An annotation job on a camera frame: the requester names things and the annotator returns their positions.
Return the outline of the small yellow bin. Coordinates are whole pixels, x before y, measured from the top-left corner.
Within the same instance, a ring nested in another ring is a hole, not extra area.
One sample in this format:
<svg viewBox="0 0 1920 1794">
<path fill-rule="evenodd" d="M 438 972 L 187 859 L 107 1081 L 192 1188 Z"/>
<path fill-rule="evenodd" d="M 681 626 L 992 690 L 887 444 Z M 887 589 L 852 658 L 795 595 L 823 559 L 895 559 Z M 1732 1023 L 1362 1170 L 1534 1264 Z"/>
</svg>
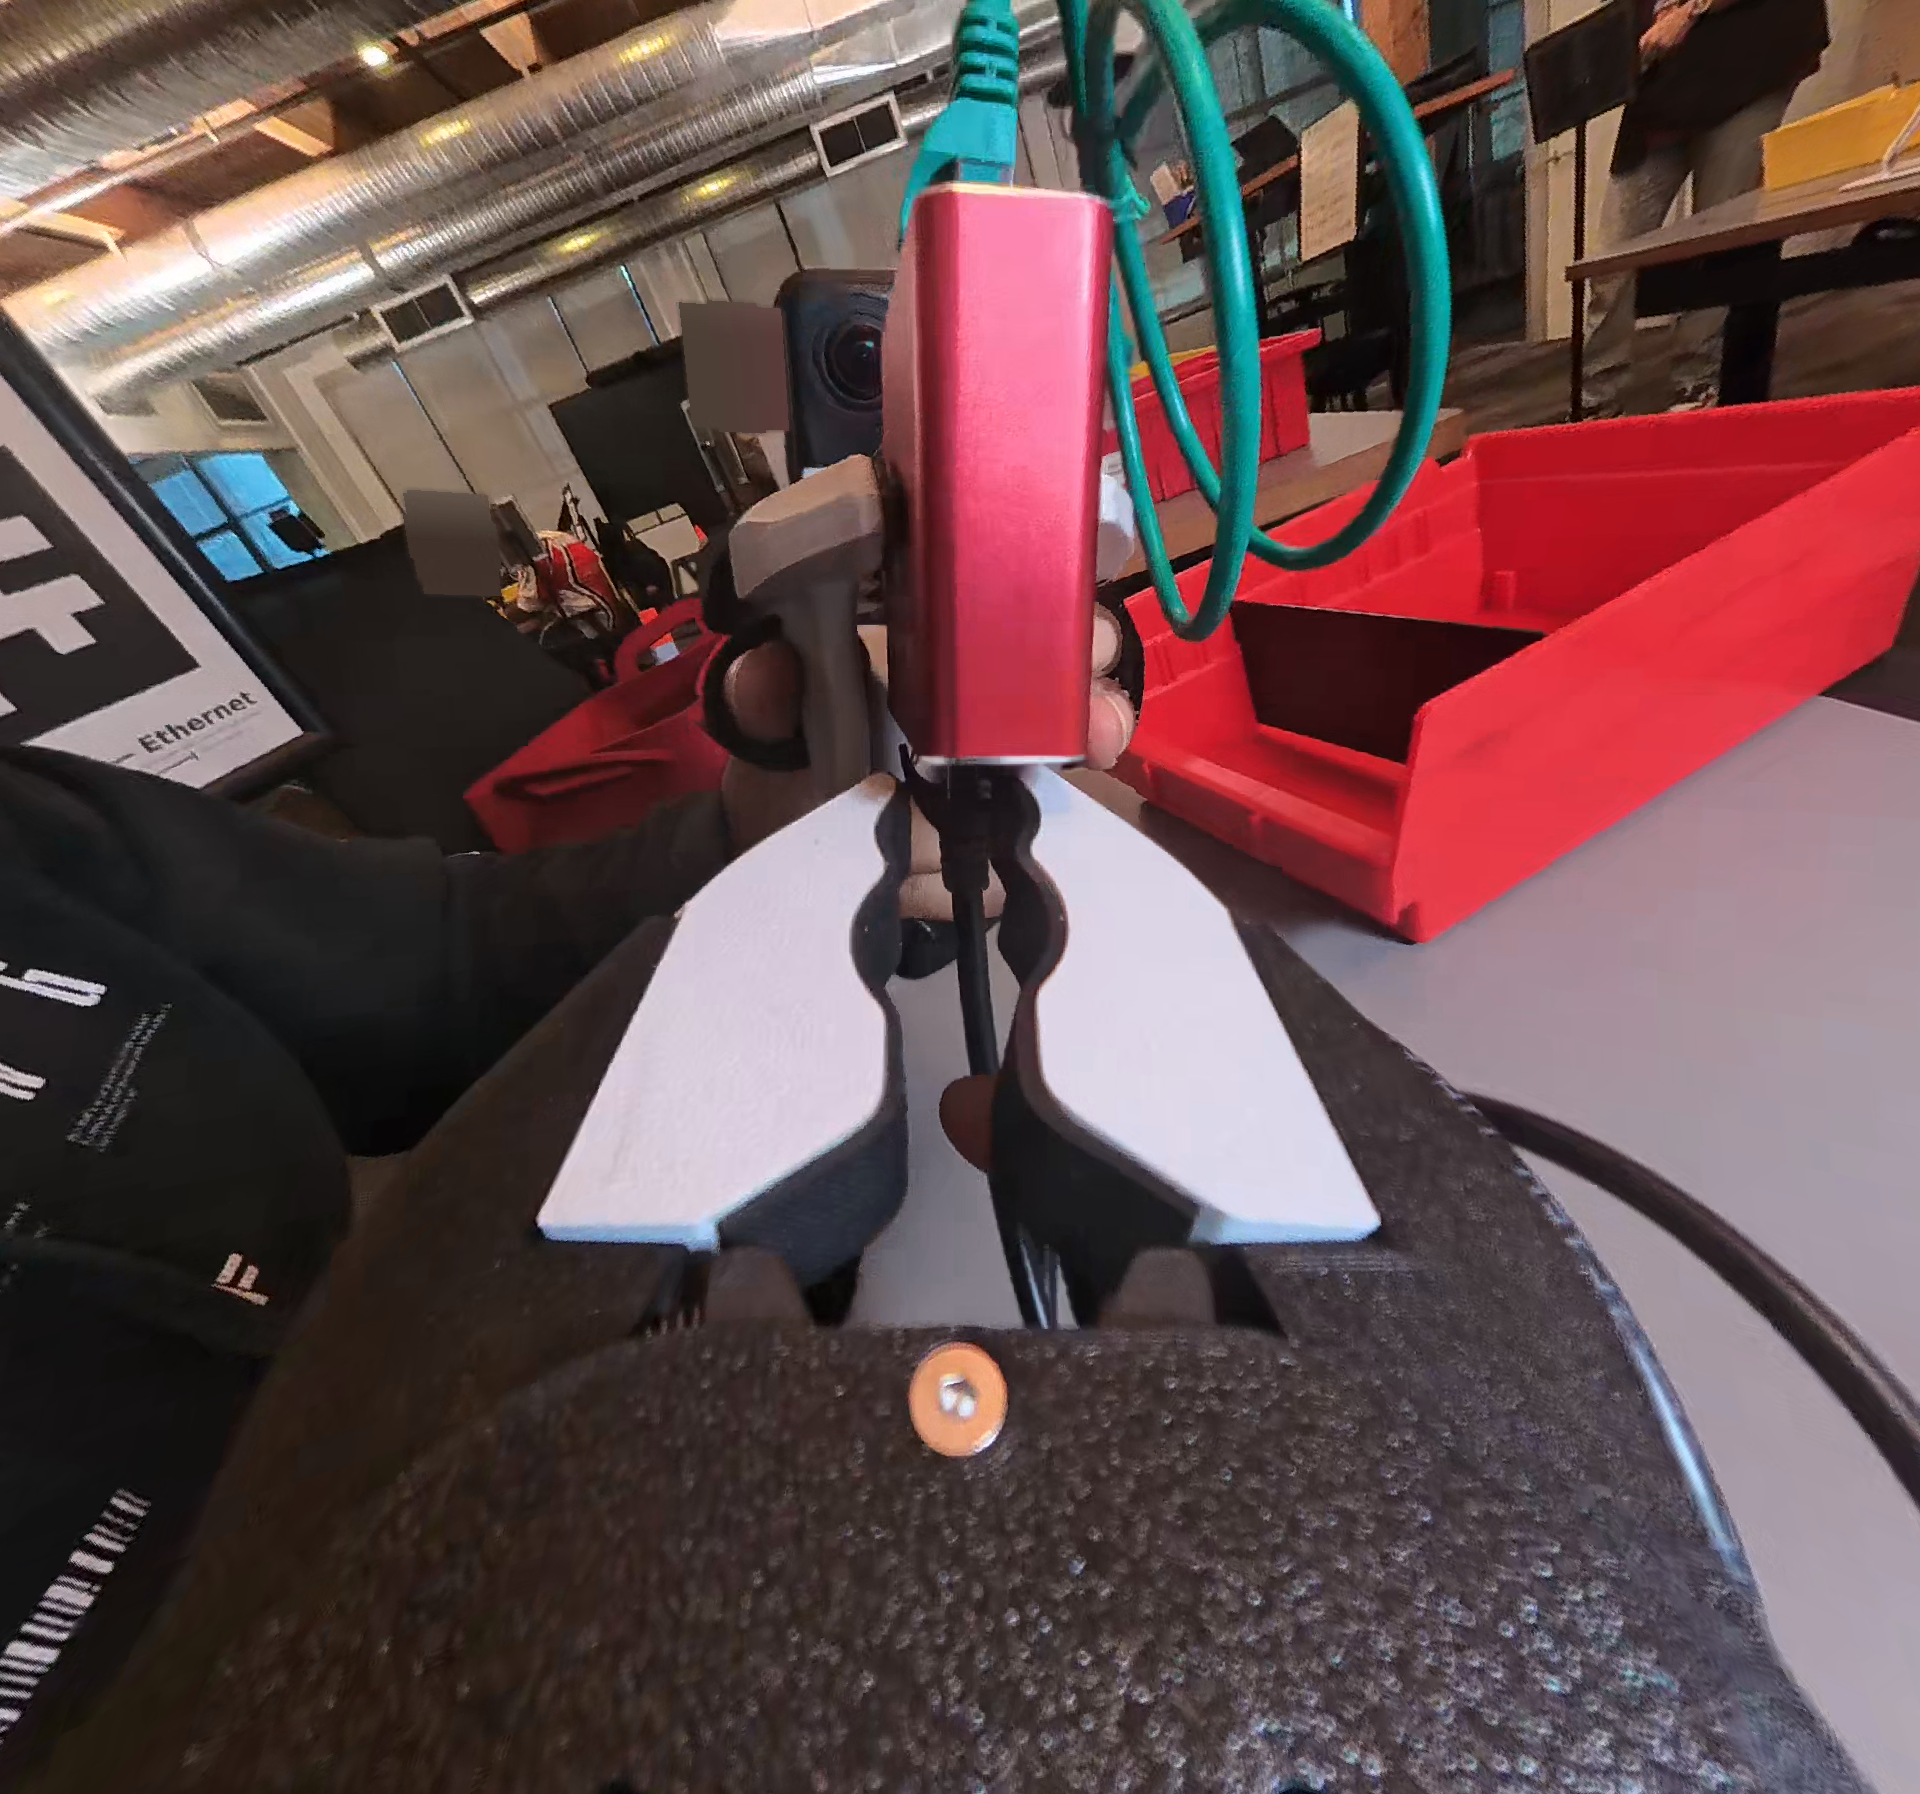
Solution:
<svg viewBox="0 0 1920 1794">
<path fill-rule="evenodd" d="M 1886 172 L 1914 150 L 1920 86 L 1879 86 L 1763 140 L 1763 189 Z"/>
</svg>

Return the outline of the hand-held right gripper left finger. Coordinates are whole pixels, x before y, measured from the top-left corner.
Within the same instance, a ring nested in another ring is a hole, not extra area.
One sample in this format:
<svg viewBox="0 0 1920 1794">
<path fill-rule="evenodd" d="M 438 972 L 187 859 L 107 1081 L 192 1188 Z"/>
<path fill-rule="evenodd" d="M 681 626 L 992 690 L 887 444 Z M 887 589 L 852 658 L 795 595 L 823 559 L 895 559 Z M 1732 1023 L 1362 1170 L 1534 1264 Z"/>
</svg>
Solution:
<svg viewBox="0 0 1920 1794">
<path fill-rule="evenodd" d="M 901 1204 L 887 997 L 913 809 L 864 777 L 674 922 L 538 1204 L 574 1244 L 870 1244 Z"/>
</svg>

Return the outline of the red plastic crate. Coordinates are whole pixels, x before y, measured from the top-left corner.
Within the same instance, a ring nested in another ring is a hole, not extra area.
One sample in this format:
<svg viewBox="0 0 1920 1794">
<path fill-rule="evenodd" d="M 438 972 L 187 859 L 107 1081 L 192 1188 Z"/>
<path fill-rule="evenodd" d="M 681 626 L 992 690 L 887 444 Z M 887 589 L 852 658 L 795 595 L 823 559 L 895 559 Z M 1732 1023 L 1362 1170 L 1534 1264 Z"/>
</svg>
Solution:
<svg viewBox="0 0 1920 1794">
<path fill-rule="evenodd" d="M 1294 330 L 1263 338 L 1263 444 L 1254 463 L 1275 463 L 1283 451 L 1309 450 L 1309 381 L 1303 359 L 1322 342 L 1317 330 Z M 1216 348 L 1189 348 L 1170 359 L 1182 397 L 1189 406 L 1189 426 L 1211 466 L 1221 466 L 1221 381 L 1216 381 Z M 1140 466 L 1155 496 L 1192 491 L 1192 466 L 1170 427 L 1170 409 L 1145 360 L 1134 360 L 1134 406 L 1137 406 L 1137 440 Z"/>
</svg>

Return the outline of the person's left forearm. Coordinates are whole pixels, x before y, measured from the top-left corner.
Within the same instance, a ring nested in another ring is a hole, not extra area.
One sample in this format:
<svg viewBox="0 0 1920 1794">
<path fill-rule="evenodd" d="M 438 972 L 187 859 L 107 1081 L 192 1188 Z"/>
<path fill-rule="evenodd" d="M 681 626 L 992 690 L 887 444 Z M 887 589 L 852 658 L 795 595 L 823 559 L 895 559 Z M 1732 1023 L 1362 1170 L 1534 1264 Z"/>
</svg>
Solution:
<svg viewBox="0 0 1920 1794">
<path fill-rule="evenodd" d="M 304 880 L 300 1063 L 342 1149 L 404 1152 L 607 952 L 736 854 L 719 791 L 592 845 L 438 854 L 286 829 Z"/>
</svg>

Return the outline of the red ethernet splitter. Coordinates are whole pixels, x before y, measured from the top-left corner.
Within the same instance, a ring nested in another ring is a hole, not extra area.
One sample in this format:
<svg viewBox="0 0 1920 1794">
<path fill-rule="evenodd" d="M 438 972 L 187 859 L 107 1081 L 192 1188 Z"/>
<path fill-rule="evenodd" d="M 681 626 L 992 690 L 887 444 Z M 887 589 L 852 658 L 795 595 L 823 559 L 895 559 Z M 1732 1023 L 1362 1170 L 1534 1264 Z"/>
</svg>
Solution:
<svg viewBox="0 0 1920 1794">
<path fill-rule="evenodd" d="M 1115 215 L 946 183 L 913 200 L 885 320 L 887 704 L 928 765 L 1078 765 Z"/>
</svg>

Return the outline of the large red felt tote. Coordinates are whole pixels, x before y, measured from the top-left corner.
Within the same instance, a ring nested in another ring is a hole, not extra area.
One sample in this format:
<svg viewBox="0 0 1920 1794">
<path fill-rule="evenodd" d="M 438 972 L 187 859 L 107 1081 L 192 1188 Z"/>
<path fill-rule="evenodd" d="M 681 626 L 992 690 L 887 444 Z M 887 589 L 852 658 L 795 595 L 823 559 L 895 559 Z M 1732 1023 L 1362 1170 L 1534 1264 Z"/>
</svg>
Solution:
<svg viewBox="0 0 1920 1794">
<path fill-rule="evenodd" d="M 490 849 L 558 849 L 629 829 L 656 808 L 718 791 L 728 747 L 705 735 L 700 679 L 719 636 L 700 600 L 674 600 L 617 645 L 611 685 L 577 703 L 484 773 L 464 800 Z"/>
</svg>

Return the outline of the red plastic bin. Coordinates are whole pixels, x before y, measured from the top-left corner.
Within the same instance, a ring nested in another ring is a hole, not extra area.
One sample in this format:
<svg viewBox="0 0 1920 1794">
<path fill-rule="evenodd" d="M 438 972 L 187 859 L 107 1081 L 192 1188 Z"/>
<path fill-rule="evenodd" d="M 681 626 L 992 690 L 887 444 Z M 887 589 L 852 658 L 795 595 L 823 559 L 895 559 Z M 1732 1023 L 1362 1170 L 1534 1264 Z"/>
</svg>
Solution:
<svg viewBox="0 0 1920 1794">
<path fill-rule="evenodd" d="M 1920 551 L 1920 397 L 1848 391 L 1469 440 L 1317 573 L 1237 600 L 1546 637 L 1426 703 L 1407 760 L 1263 731 L 1232 616 L 1186 645 L 1127 600 L 1140 800 L 1436 939 L 1896 645 Z"/>
</svg>

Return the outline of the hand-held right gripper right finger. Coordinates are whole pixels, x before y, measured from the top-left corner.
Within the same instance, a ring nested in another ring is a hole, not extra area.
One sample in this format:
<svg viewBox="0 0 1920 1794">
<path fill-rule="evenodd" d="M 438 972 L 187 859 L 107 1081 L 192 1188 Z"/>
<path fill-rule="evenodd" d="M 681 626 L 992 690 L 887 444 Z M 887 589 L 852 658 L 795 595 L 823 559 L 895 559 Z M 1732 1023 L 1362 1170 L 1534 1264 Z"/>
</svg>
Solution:
<svg viewBox="0 0 1920 1794">
<path fill-rule="evenodd" d="M 1016 1222 L 1047 1244 L 1370 1241 L 1381 1208 L 1227 901 L 1061 773 L 1016 773 L 999 829 Z"/>
</svg>

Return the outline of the black sign holder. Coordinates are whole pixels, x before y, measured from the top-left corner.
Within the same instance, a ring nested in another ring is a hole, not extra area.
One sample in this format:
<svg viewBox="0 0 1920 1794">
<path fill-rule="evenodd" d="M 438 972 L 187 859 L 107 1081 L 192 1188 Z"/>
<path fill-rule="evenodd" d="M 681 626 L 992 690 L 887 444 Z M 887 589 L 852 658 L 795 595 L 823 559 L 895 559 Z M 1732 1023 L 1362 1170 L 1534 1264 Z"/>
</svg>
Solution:
<svg viewBox="0 0 1920 1794">
<path fill-rule="evenodd" d="M 1527 140 L 1546 149 L 1573 132 L 1573 260 L 1588 260 L 1591 223 L 1591 124 L 1637 90 L 1635 0 L 1598 0 L 1565 26 L 1523 45 Z"/>
</svg>

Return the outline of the black bin divider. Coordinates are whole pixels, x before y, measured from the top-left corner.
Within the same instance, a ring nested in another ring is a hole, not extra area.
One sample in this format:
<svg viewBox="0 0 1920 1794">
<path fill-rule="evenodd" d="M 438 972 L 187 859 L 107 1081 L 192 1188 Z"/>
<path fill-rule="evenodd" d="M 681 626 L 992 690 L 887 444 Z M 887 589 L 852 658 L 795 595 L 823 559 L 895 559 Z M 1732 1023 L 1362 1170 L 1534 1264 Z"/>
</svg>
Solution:
<svg viewBox="0 0 1920 1794">
<path fill-rule="evenodd" d="M 1232 636 L 1263 731 L 1407 760 L 1412 722 L 1454 685 L 1545 645 L 1545 630 L 1426 616 L 1232 606 Z"/>
</svg>

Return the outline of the framed black white poster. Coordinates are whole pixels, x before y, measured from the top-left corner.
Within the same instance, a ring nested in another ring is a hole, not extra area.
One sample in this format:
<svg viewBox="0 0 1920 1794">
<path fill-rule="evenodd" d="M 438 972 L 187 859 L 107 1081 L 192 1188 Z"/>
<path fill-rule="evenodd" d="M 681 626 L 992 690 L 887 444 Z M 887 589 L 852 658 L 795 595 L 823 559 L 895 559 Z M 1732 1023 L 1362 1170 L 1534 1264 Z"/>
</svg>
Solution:
<svg viewBox="0 0 1920 1794">
<path fill-rule="evenodd" d="M 0 738 L 260 798 L 334 747 L 152 486 L 0 322 Z"/>
</svg>

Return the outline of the person's left hand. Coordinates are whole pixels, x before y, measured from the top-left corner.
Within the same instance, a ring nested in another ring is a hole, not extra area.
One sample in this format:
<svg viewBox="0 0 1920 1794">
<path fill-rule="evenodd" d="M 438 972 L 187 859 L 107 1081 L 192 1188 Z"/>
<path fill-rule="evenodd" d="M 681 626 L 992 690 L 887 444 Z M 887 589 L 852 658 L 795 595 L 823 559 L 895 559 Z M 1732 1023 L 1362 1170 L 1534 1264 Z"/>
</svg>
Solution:
<svg viewBox="0 0 1920 1794">
<path fill-rule="evenodd" d="M 1087 682 L 1087 768 L 1115 773 L 1121 747 L 1137 735 L 1137 703 L 1119 682 L 1121 662 L 1121 626 L 1106 611 L 1092 611 L 1092 682 Z M 731 704 L 746 738 L 777 744 L 802 726 L 802 662 L 798 653 L 776 637 L 752 650 L 728 679 L 719 703 Z M 782 825 L 802 818 L 817 808 L 817 789 L 808 773 L 770 773 L 746 760 L 731 760 L 719 773 L 719 809 L 728 841 L 741 859 L 746 849 L 764 845 Z M 913 808 L 913 870 L 897 889 L 897 911 L 913 922 L 949 922 L 949 893 L 939 871 L 939 835 Z"/>
</svg>

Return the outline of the wooden background table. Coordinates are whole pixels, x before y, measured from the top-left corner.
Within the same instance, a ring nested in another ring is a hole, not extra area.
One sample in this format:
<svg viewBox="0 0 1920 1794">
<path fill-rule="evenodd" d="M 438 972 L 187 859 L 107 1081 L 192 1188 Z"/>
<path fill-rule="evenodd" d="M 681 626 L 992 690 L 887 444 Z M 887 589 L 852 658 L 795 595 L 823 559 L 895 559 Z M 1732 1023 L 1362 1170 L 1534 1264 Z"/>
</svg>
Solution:
<svg viewBox="0 0 1920 1794">
<path fill-rule="evenodd" d="M 1920 274 L 1920 172 L 1839 172 L 1786 189 L 1755 189 L 1623 249 L 1588 253 L 1573 284 L 1629 274 L 1635 309 L 1722 309 L 1719 406 L 1771 397 L 1780 303 L 1800 293 L 1874 290 Z"/>
</svg>

